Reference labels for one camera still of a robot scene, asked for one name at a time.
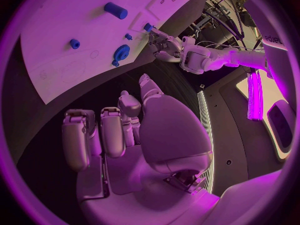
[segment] robotic hand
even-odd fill
[[[193,74],[203,74],[209,70],[218,70],[222,66],[238,67],[243,65],[254,69],[262,69],[272,78],[266,56],[253,50],[240,51],[234,47],[223,50],[195,45],[196,40],[184,36],[180,43],[172,36],[153,28],[149,34],[149,42],[154,56],[162,61],[180,63],[180,67]]]

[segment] pink light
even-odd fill
[[[262,80],[259,72],[248,74],[248,114],[247,118],[254,121],[263,119],[264,99]]]

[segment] black floor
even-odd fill
[[[178,64],[155,60],[124,73],[86,93],[54,116],[32,139],[17,168],[34,194],[57,216],[71,225],[87,224],[76,199],[76,177],[66,164],[61,125],[67,109],[89,109],[99,118],[104,107],[116,107],[122,90],[140,100],[139,78],[147,73],[161,90],[200,116],[196,89],[183,76]]]

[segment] white board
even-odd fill
[[[45,104],[83,81],[111,69],[121,45],[130,46],[120,66],[134,62],[148,41],[146,23],[157,28],[189,0],[46,0],[21,33],[29,77]],[[104,11],[108,2],[128,10],[125,19]],[[129,33],[133,40],[127,40]],[[70,40],[80,42],[72,49]]]

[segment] blue plastic part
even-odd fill
[[[128,40],[132,40],[133,36],[131,36],[129,33],[126,33],[125,38],[127,38]]]
[[[76,39],[71,39],[70,45],[72,49],[78,49],[80,47],[80,42]]]
[[[104,6],[104,10],[112,15],[114,15],[115,17],[117,17],[118,19],[124,19],[127,17],[128,15],[128,11],[123,8],[120,7],[112,2],[107,3]]]
[[[116,61],[124,60],[128,57],[130,47],[126,44],[120,46],[113,54],[113,58]]]
[[[114,65],[116,68],[120,65],[119,62],[116,60],[113,60],[111,64]]]
[[[150,32],[150,31],[153,29],[153,26],[152,26],[150,23],[147,23],[147,24],[144,26],[144,29],[145,29],[147,32]]]

